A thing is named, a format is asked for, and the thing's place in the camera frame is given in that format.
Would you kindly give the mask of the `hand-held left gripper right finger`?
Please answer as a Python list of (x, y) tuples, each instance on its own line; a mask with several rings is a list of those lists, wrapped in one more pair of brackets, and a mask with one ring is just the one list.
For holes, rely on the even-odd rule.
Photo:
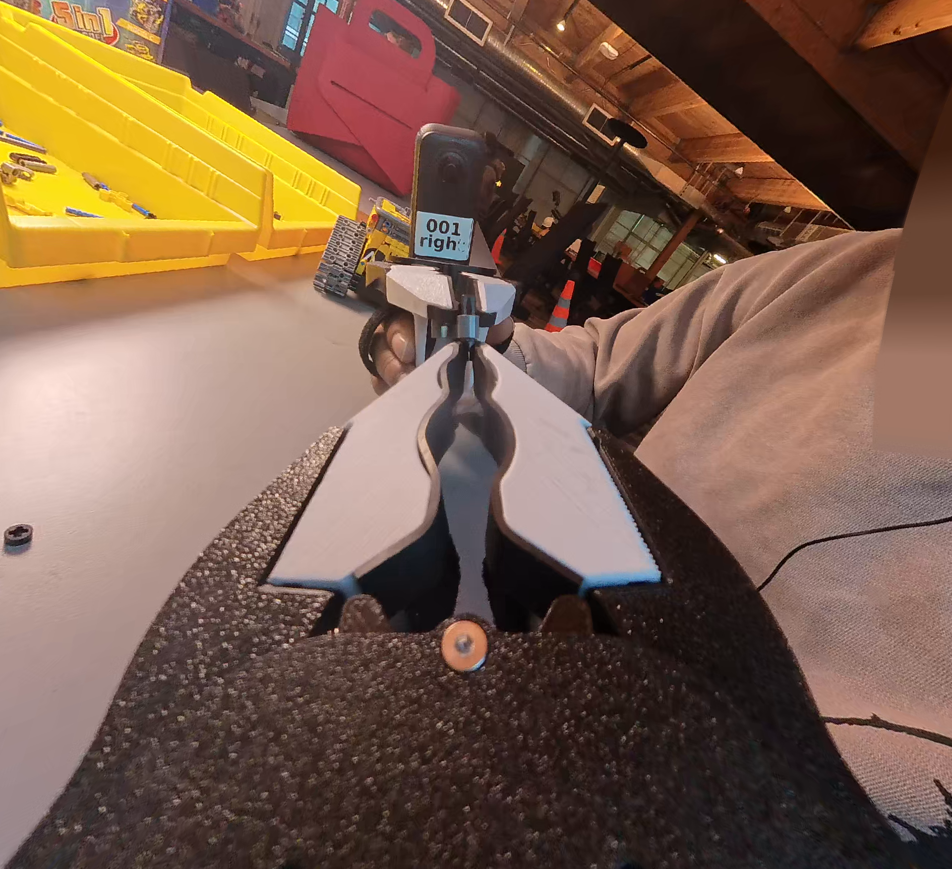
[(589, 421), (488, 345), (472, 350), (472, 379), (496, 466), (483, 560), (496, 627), (533, 630), (564, 597), (660, 587)]

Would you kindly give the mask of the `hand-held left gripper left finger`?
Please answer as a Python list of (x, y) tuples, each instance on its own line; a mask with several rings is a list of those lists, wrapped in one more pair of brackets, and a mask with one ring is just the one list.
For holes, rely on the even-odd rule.
[(455, 607), (460, 562), (439, 463), (453, 443), (466, 349), (451, 343), (347, 425), (268, 567), (267, 586), (377, 601), (399, 629)]

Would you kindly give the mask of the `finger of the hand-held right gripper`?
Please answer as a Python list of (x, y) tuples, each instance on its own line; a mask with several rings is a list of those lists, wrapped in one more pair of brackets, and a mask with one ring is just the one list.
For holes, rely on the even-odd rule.
[(443, 344), (454, 321), (449, 275), (421, 265), (392, 265), (386, 273), (387, 304), (411, 315), (415, 364)]
[(502, 278), (473, 278), (477, 303), (477, 344), (507, 348), (514, 336), (516, 288)]

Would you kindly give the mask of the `person's right forearm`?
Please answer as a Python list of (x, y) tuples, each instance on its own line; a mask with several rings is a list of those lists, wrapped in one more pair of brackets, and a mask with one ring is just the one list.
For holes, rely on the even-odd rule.
[(659, 416), (708, 364), (722, 396), (743, 380), (799, 397), (823, 371), (876, 351), (902, 229), (849, 232), (709, 272), (647, 307), (494, 343), (589, 420), (620, 432)]

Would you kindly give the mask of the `grey desk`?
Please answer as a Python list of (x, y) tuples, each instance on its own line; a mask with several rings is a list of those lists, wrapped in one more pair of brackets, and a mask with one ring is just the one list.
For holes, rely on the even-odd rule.
[(82, 760), (184, 572), (373, 398), (318, 262), (2, 290), (1, 857)]

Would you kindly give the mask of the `person's right hand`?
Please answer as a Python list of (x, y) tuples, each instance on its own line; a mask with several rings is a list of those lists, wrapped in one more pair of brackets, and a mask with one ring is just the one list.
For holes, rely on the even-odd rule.
[(374, 392), (384, 395), (417, 365), (415, 319), (393, 305), (375, 310), (361, 332), (358, 353)]

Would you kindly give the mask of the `orange traffic cone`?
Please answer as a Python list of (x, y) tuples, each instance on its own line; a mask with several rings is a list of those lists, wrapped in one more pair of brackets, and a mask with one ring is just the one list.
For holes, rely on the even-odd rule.
[(549, 316), (545, 325), (544, 330), (546, 332), (561, 332), (567, 327), (576, 284), (577, 281), (574, 278), (569, 278), (566, 280), (565, 285), (560, 292), (559, 298), (554, 305), (551, 315)]

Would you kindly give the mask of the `yellow tracked toy robot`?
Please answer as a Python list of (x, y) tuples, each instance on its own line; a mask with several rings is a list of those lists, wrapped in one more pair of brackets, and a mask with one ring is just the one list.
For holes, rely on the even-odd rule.
[(313, 279), (316, 292), (347, 297), (350, 292), (367, 304), (386, 304), (386, 288), (370, 283), (368, 264), (402, 263), (411, 253), (411, 210), (387, 198), (374, 200), (363, 222), (339, 217)]

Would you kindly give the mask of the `person's beige sweatshirt torso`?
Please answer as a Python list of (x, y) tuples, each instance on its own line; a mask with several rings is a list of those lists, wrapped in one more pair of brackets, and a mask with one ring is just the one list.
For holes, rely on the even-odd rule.
[(684, 389), (639, 454), (744, 566), (890, 827), (950, 867), (950, 461), (868, 424)]

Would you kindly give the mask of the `scattered grey blue toy parts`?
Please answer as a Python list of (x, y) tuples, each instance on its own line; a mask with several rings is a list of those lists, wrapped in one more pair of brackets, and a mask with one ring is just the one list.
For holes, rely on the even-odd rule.
[[(31, 182), (39, 175), (54, 176), (59, 169), (48, 159), (48, 150), (39, 143), (1, 128), (2, 142), (2, 184), (7, 186), (19, 182)], [(81, 172), (82, 181), (97, 193), (101, 201), (123, 209), (146, 220), (157, 220), (158, 215), (137, 203), (124, 191), (108, 185), (96, 175)]]

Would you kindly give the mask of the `metal ceiling duct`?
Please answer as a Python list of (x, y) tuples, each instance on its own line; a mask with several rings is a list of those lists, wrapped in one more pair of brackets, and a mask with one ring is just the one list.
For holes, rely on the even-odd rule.
[(475, 82), (493, 91), (506, 104), (526, 111), (523, 118), (546, 138), (571, 149), (614, 176), (640, 178), (647, 185), (660, 182), (642, 158), (644, 138), (634, 129), (634, 142), (610, 134), (611, 114), (595, 103), (574, 96), (554, 75), (523, 54), (514, 42), (468, 0), (398, 0), (432, 29), (437, 49), (457, 65), (467, 65)]

